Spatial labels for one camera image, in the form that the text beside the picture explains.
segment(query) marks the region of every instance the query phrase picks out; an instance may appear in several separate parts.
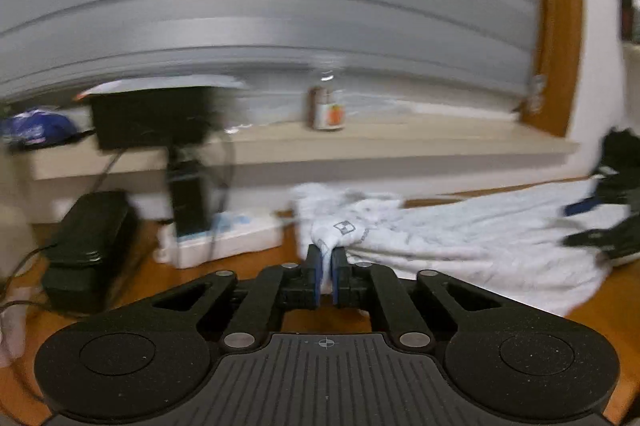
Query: black cable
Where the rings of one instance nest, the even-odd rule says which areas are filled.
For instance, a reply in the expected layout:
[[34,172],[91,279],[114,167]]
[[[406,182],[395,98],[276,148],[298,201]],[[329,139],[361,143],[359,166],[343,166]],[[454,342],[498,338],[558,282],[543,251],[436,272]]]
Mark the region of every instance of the black cable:
[[[100,186],[102,186],[102,183],[107,178],[108,174],[113,169],[114,165],[116,165],[116,162],[118,160],[120,160],[120,158],[124,155],[124,153],[126,151],[127,151],[127,149],[121,149],[110,160],[109,164],[107,164],[107,166],[104,168],[104,170],[102,171],[102,173],[100,174],[98,179],[95,181],[94,185],[92,186],[91,190],[88,193],[95,193],[98,189],[100,189]],[[14,270],[11,272],[11,274],[9,274],[7,279],[4,281],[4,285],[2,287],[2,290],[0,291],[0,303],[2,303],[2,301],[7,297],[8,293],[9,293],[9,287],[10,287],[12,281],[16,278],[16,276],[21,271],[21,269],[26,265],[26,263],[31,258],[36,256],[37,254],[39,254],[39,253],[41,253],[41,252],[43,252],[43,251],[45,251],[47,249],[51,249],[52,247],[55,247],[56,245],[57,245],[56,243],[50,243],[49,245],[46,245],[45,247],[38,247],[37,249],[34,249],[31,252],[27,253],[20,260],[20,262],[18,262],[18,265],[15,266]],[[3,327],[3,323],[2,323],[2,313],[4,313],[4,311],[7,310],[8,308],[11,308],[11,307],[14,307],[14,306],[17,306],[17,305],[30,305],[30,306],[38,307],[41,310],[44,310],[44,311],[47,311],[47,312],[50,312],[50,313],[54,313],[54,314],[59,314],[60,316],[63,316],[63,317],[70,317],[71,319],[80,319],[80,318],[85,317],[85,316],[82,316],[81,314],[72,314],[72,313],[64,313],[62,311],[57,311],[57,310],[53,309],[52,307],[46,305],[45,303],[41,303],[39,301],[14,300],[14,301],[9,301],[7,303],[3,303],[2,305],[0,305],[0,348],[2,348],[2,351],[3,351],[5,357],[7,358],[8,362],[9,362],[9,367],[11,368],[15,379],[18,381],[18,383],[20,383],[20,386],[22,387],[22,389],[26,393],[28,393],[31,396],[31,398],[33,398],[34,400],[36,400],[38,402],[44,402],[42,397],[33,391],[31,386],[29,385],[28,381],[24,377],[24,374],[22,374],[22,372],[20,370],[18,370],[18,368],[15,366],[14,359],[12,358],[12,355],[11,355],[11,351],[10,351],[8,345],[5,343],[6,333],[4,332],[4,327]],[[4,411],[4,413],[5,413],[5,415],[7,415],[11,420],[13,420],[14,422],[18,423],[18,426],[28,426],[27,424],[25,424],[22,421],[20,421],[17,417],[15,417],[11,412],[9,412],[8,409],[2,403],[1,400],[0,400],[0,409],[2,409]]]
[[[20,369],[18,369],[18,367],[15,365],[15,359],[13,358],[12,354],[11,354],[11,349],[9,348],[8,345],[8,334],[7,334],[7,329],[4,327],[4,322],[2,321],[2,314],[4,313],[5,310],[11,308],[11,307],[17,307],[17,306],[32,306],[32,307],[37,307],[41,310],[53,313],[53,314],[58,314],[60,316],[63,317],[69,317],[71,319],[80,319],[82,317],[85,317],[81,314],[72,314],[72,313],[65,313],[62,311],[57,311],[54,308],[50,307],[49,305],[47,305],[46,303],[41,303],[40,301],[31,301],[31,300],[14,300],[14,301],[9,301],[7,303],[4,303],[2,305],[0,305],[0,348],[2,348],[2,353],[4,354],[5,358],[8,361],[8,367],[11,369],[12,373],[14,374],[15,379],[18,381],[18,383],[20,384],[20,386],[22,387],[22,389],[29,394],[29,396],[31,396],[31,398],[33,398],[35,401],[40,402],[40,403],[44,403],[44,399],[38,395],[33,388],[31,387],[31,385],[29,384],[29,382],[26,380],[26,377],[24,376],[24,374],[22,373],[22,371],[20,371]],[[2,399],[0,398],[0,409],[2,410],[2,412],[4,412],[5,415],[7,415],[11,420],[13,420],[15,423],[18,424],[18,426],[29,426],[27,425],[25,422],[22,422],[20,419],[18,419],[13,413],[11,413],[7,407],[5,406],[5,404],[2,402]]]
[[22,270],[26,263],[37,254],[41,253],[44,250],[50,249],[51,247],[53,247],[52,244],[46,247],[38,247],[37,249],[34,249],[31,252],[27,253],[20,260],[20,262],[18,262],[18,265],[15,266],[14,270],[11,272],[11,274],[9,274],[9,276],[7,276],[7,279],[4,281],[4,285],[2,286],[2,290],[0,291],[0,303],[4,301],[4,298],[9,292],[9,285],[11,285],[11,282],[14,280],[14,278],[18,276],[18,273]]
[[209,169],[209,167],[203,165],[202,160],[200,159],[198,154],[196,152],[193,152],[196,161],[203,168],[204,172],[209,175],[212,182],[214,184],[217,184],[222,191],[220,199],[218,201],[218,205],[214,207],[214,209],[212,210],[212,214],[210,215],[211,228],[209,232],[211,234],[211,240],[209,242],[209,253],[207,254],[207,261],[211,261],[213,260],[213,255],[215,253],[216,238],[218,234],[218,220],[216,219],[216,215],[221,215],[226,211],[226,206],[229,199],[229,190],[231,189],[231,183],[236,173],[236,148],[234,146],[233,139],[224,130],[218,130],[214,128],[213,125],[206,119],[202,120],[204,120],[204,122],[209,125],[209,128],[214,131],[215,135],[220,137],[220,141],[223,143],[223,147],[225,148],[225,163],[222,181],[215,175],[213,171]]
[[[116,162],[118,160],[120,160],[120,158],[122,157],[122,155],[124,155],[124,153],[126,152],[126,149],[122,149],[120,150],[109,162],[109,164],[107,164],[107,167],[104,168],[104,170],[102,170],[102,173],[100,174],[100,176],[98,177],[98,179],[95,181],[93,187],[91,188],[91,190],[89,191],[89,193],[95,193],[100,186],[102,185],[102,183],[104,182],[105,178],[108,176],[108,174],[110,173],[110,171],[113,169],[113,167],[115,166]],[[11,274],[9,274],[9,276],[7,277],[7,279],[4,281],[4,284],[2,286],[2,290],[0,290],[0,303],[2,303],[2,301],[4,301],[4,299],[6,298],[8,292],[9,292],[9,285],[11,285],[12,281],[14,280],[14,278],[16,278],[16,276],[18,276],[18,273],[21,271],[21,269],[26,265],[26,263],[33,258],[34,256],[36,256],[37,254],[47,250],[47,249],[51,249],[52,247],[55,247],[57,244],[55,243],[50,243],[49,245],[46,245],[45,247],[38,247],[37,249],[32,250],[31,252],[28,252],[21,260],[20,262],[18,262],[18,265],[15,266],[14,270],[11,272]]]
[[105,181],[105,179],[109,176],[109,173],[111,173],[111,170],[116,165],[116,162],[120,160],[120,158],[126,153],[126,151],[127,151],[126,148],[123,148],[120,151],[118,151],[118,153],[111,159],[109,164],[107,164],[107,167],[105,167],[104,170],[102,170],[102,173],[100,173],[100,176],[94,182],[94,185],[89,191],[89,193],[95,193],[98,189],[100,189],[100,186]]
[[140,271],[142,264],[145,263],[145,260],[153,254],[154,250],[155,248],[150,248],[146,253],[140,256],[140,258],[138,258],[138,260],[131,266],[131,268],[129,269],[129,273],[127,274],[126,278],[122,281],[122,284],[120,285],[118,290],[116,290],[116,292],[113,295],[111,295],[109,302],[107,303],[108,309],[111,309],[116,303],[116,301],[118,301],[120,297],[124,294],[127,287],[131,283],[132,279]]

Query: crosshair marking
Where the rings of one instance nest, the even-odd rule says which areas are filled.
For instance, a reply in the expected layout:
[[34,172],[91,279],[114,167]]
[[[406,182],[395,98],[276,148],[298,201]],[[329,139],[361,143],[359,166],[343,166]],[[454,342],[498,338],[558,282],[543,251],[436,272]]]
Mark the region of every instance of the crosshair marking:
[[324,340],[318,341],[318,345],[322,346],[322,348],[331,348],[334,345],[337,345],[334,340],[330,340],[329,338],[324,338]]

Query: white cloth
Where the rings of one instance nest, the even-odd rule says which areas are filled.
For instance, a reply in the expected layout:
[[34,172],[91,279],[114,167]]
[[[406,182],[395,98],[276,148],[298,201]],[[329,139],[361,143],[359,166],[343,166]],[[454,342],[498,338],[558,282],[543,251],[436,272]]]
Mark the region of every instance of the white cloth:
[[435,269],[564,316],[595,294],[610,265],[595,248],[562,247],[562,239],[627,217],[622,205],[561,216],[565,205],[589,196],[594,182],[543,184],[415,209],[402,209],[402,198],[392,194],[303,184],[292,191],[299,255],[316,244],[327,277],[331,250],[346,247],[352,263],[380,263],[409,279]]
[[[28,300],[32,295],[31,288],[19,287],[11,292],[6,301]],[[24,353],[25,319],[27,308],[24,306],[9,307],[2,313],[0,327],[0,368],[5,368],[20,358]]]

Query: white wall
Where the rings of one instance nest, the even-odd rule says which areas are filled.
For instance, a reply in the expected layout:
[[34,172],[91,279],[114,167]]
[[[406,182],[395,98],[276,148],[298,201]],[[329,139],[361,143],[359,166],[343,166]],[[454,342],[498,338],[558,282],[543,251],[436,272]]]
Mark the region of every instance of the white wall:
[[[584,5],[580,81],[568,135],[581,144],[574,155],[565,160],[555,156],[439,157],[245,166],[238,168],[231,207],[286,207],[289,188],[302,182],[394,191],[417,199],[587,174],[599,155],[600,138],[623,119],[625,67],[618,41],[618,0],[584,0]],[[59,218],[90,181],[36,183],[31,197],[34,221]],[[113,175],[106,187],[130,189],[149,218],[169,214],[161,173]]]
[[640,47],[628,47],[625,62],[628,126],[640,135]]
[[14,168],[0,142],[0,279],[35,247],[35,240],[24,214]]

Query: wooden window frame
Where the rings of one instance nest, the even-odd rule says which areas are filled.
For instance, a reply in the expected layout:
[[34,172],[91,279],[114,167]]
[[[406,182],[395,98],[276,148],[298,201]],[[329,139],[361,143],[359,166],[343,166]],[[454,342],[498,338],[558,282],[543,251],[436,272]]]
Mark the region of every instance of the wooden window frame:
[[535,75],[545,78],[537,112],[522,105],[522,122],[565,137],[580,72],[584,0],[542,0]]

